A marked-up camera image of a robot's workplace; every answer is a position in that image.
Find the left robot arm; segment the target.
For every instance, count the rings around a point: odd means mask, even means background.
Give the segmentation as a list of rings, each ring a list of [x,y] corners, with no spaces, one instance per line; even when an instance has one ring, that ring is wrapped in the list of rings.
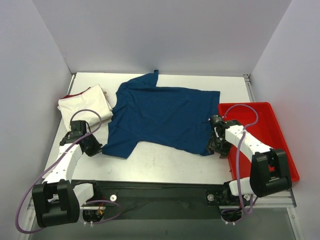
[[[95,206],[101,193],[93,180],[72,186],[72,176],[82,155],[93,157],[102,151],[102,144],[90,133],[84,120],[72,121],[70,131],[59,143],[57,165],[41,184],[32,188],[37,224],[40,228],[76,223],[80,208],[87,203]]]

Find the blue printed t-shirt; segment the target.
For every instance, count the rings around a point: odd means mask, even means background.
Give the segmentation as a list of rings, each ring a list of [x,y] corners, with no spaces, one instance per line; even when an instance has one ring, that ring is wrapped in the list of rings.
[[[108,124],[102,153],[127,159],[139,142],[150,142],[200,156],[212,131],[208,119],[218,113],[220,92],[158,86],[159,72],[122,83]]]

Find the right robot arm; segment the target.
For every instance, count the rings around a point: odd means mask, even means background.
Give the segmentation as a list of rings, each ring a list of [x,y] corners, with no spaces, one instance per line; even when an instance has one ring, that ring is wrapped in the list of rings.
[[[263,198],[292,188],[292,158],[277,122],[258,124],[261,136],[248,131],[252,123],[242,125],[220,115],[213,115],[207,123],[211,127],[207,151],[222,158],[235,157],[230,168],[235,179],[222,185],[217,194],[220,202],[245,203],[245,196]]]

